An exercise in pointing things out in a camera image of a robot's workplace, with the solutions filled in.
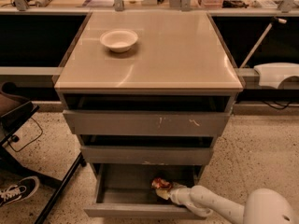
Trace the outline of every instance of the shoe lace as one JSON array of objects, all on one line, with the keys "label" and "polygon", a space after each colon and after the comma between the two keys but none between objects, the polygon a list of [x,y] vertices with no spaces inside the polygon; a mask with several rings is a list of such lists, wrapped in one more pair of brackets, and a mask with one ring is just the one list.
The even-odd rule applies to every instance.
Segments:
[{"label": "shoe lace", "polygon": [[19,194],[21,194],[21,191],[18,189],[17,185],[12,185],[8,189],[0,190],[0,197],[4,200],[4,202],[9,198],[13,198]]}]

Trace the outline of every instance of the bottom drawer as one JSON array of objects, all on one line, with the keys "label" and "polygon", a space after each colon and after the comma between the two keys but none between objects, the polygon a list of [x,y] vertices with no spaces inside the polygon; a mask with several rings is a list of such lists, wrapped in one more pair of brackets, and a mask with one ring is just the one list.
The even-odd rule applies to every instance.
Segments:
[{"label": "bottom drawer", "polygon": [[153,178],[162,177],[192,187],[200,166],[101,164],[99,169],[95,202],[84,209],[89,217],[201,219],[158,197],[150,186]]}]

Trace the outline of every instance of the person's foot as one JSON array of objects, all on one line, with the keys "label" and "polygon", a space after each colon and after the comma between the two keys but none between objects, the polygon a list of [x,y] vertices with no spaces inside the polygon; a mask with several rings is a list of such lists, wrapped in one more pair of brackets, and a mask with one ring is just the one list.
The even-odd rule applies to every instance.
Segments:
[{"label": "person's foot", "polygon": [[17,184],[11,185],[7,189],[0,190],[0,207],[22,201],[30,198],[39,187],[39,179],[37,176],[25,177]]}]

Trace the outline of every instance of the cabinet top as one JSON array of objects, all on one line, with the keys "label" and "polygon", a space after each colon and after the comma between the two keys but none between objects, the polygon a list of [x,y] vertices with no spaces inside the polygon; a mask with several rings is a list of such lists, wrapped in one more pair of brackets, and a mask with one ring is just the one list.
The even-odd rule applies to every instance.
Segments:
[{"label": "cabinet top", "polygon": [[[102,33],[131,29],[124,53],[100,43]],[[57,90],[242,91],[205,11],[94,11],[70,55]]]}]

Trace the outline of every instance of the robotic arm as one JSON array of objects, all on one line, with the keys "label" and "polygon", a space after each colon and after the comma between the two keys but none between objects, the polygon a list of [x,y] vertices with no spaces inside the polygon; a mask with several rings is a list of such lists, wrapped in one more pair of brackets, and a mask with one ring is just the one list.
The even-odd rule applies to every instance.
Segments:
[{"label": "robotic arm", "polygon": [[243,206],[199,185],[187,188],[155,178],[152,187],[158,196],[185,205],[199,217],[208,217],[215,211],[232,224],[299,224],[287,200],[271,189],[253,191]]}]

